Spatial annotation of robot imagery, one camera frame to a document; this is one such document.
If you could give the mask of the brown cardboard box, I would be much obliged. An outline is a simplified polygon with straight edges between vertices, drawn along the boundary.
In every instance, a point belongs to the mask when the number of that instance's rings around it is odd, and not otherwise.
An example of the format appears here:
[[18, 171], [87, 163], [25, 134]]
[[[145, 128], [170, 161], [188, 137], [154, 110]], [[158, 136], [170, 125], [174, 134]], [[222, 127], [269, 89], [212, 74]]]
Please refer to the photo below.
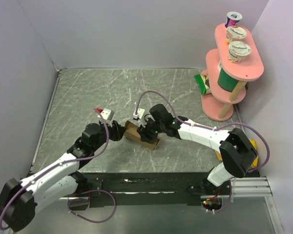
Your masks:
[[134, 123], [130, 122], [129, 120], [126, 121], [125, 127], [126, 127], [126, 131], [124, 133], [124, 137], [126, 137], [127, 139], [129, 139], [137, 144], [140, 144], [150, 150], [155, 150], [158, 143], [161, 140], [160, 137], [157, 137], [153, 143], [141, 141], [141, 136], [137, 132], [139, 127], [137, 125], [135, 125]]

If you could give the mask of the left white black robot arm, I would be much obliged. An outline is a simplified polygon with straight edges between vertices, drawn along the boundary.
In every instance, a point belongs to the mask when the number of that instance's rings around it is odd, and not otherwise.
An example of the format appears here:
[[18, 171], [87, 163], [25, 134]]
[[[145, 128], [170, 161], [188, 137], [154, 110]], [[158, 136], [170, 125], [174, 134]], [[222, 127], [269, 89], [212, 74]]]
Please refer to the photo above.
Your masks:
[[121, 140], [125, 131], [126, 128], [115, 120], [111, 125], [105, 122], [88, 124], [54, 163], [21, 180], [8, 180], [0, 193], [0, 230], [18, 232], [33, 220], [39, 208], [66, 195], [83, 195], [87, 183], [79, 179], [78, 170], [99, 156], [96, 151], [100, 147], [107, 148], [110, 140]]

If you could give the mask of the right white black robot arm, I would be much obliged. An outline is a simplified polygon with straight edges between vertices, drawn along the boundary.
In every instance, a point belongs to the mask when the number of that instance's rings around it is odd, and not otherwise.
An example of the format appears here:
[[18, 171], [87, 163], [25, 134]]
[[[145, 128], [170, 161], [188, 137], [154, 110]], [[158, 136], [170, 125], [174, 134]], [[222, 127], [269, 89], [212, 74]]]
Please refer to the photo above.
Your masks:
[[174, 117], [162, 104], [149, 112], [137, 109], [133, 119], [141, 125], [137, 129], [142, 142], [154, 143], [159, 134], [180, 140], [188, 140], [207, 146], [220, 153], [222, 163], [212, 168], [203, 180], [204, 190], [215, 194], [221, 185], [232, 178], [243, 178], [257, 158], [257, 150], [239, 128], [211, 130], [186, 117]]

